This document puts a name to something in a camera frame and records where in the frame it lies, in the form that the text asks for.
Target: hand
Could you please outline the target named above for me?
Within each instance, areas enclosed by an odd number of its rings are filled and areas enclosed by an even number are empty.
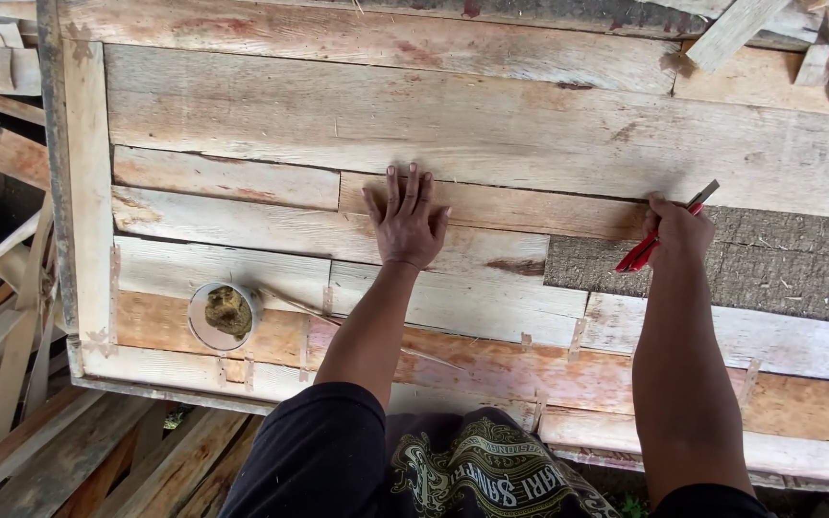
[[[674,205],[664,199],[661,193],[649,195],[649,208],[642,224],[642,231],[647,236],[655,229],[661,246],[654,247],[649,258],[653,268],[674,259],[696,259],[706,261],[708,245],[715,237],[715,225],[703,212],[693,216],[682,206]]]
[[[384,213],[377,206],[372,191],[363,188],[367,213],[376,228],[376,243],[382,264],[407,263],[418,271],[423,270],[443,248],[450,208],[443,207],[431,217],[434,177],[427,173],[422,182],[418,178],[417,164],[413,162],[408,166],[408,186],[401,203],[398,174],[394,166],[386,168],[386,187],[389,199]]]

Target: black shirt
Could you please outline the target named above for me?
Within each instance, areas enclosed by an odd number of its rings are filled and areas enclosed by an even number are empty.
[[[766,518],[739,489],[677,489],[652,516]],[[313,385],[264,419],[220,517],[618,518],[504,412],[386,417],[352,383]]]

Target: person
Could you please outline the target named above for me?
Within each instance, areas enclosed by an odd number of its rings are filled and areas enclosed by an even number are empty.
[[[225,518],[597,517],[619,514],[504,412],[386,416],[408,301],[443,246],[450,208],[431,209],[431,173],[411,164],[404,197],[364,190],[382,267],[334,335],[315,383],[264,419],[220,513]],[[712,327],[704,267],[714,235],[651,195],[658,229],[632,368],[652,516],[768,516],[754,497],[737,399]]]

